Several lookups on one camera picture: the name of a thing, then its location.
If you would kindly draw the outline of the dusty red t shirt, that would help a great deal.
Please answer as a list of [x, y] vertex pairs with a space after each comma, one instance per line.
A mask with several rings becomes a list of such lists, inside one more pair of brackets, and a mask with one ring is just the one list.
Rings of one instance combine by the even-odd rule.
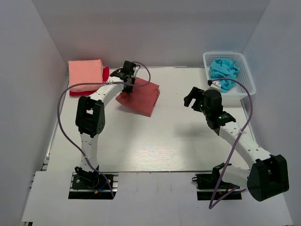
[[146, 86], [133, 87], [132, 93], [121, 92], [116, 100], [138, 114], [151, 117], [159, 95], [159, 85], [150, 82]]

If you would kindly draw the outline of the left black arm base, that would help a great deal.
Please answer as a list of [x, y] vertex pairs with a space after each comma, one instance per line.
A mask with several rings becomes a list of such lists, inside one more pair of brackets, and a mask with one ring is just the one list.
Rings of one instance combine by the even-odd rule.
[[118, 189], [118, 175], [87, 172], [76, 167], [72, 173], [68, 199], [112, 200]]

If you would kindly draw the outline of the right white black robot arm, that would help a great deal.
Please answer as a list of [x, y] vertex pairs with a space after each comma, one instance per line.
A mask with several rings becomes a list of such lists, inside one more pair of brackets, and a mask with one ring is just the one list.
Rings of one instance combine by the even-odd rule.
[[208, 127], [227, 141], [249, 167], [242, 169], [231, 163], [221, 163], [213, 167], [211, 174], [193, 177], [198, 189], [217, 187], [230, 191], [241, 188], [259, 202], [289, 190], [286, 159], [280, 154], [272, 155], [241, 130], [236, 119], [223, 110], [218, 90], [193, 87], [184, 98], [184, 106], [203, 113]]

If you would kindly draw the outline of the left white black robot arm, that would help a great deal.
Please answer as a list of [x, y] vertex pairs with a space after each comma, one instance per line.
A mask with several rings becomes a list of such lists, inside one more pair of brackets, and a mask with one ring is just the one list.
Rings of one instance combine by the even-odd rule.
[[99, 176], [94, 170], [99, 169], [97, 143], [105, 126], [105, 107], [117, 94], [132, 92], [139, 69], [138, 64], [125, 61], [122, 68], [109, 76], [108, 85], [102, 85], [88, 97], [79, 98], [75, 124], [79, 129], [81, 150], [84, 152], [79, 167], [87, 172], [83, 182], [90, 188], [99, 184]]

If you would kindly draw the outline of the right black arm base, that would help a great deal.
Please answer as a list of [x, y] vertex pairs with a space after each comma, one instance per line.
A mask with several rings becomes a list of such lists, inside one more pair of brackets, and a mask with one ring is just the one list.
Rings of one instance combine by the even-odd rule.
[[[224, 163], [221, 163], [213, 167], [212, 171], [198, 173], [192, 177], [192, 182], [196, 183], [198, 201], [211, 200], [216, 182], [220, 176], [220, 170], [223, 169], [224, 165]], [[221, 181], [214, 200], [218, 200], [234, 187], [236, 187], [236, 185]]]

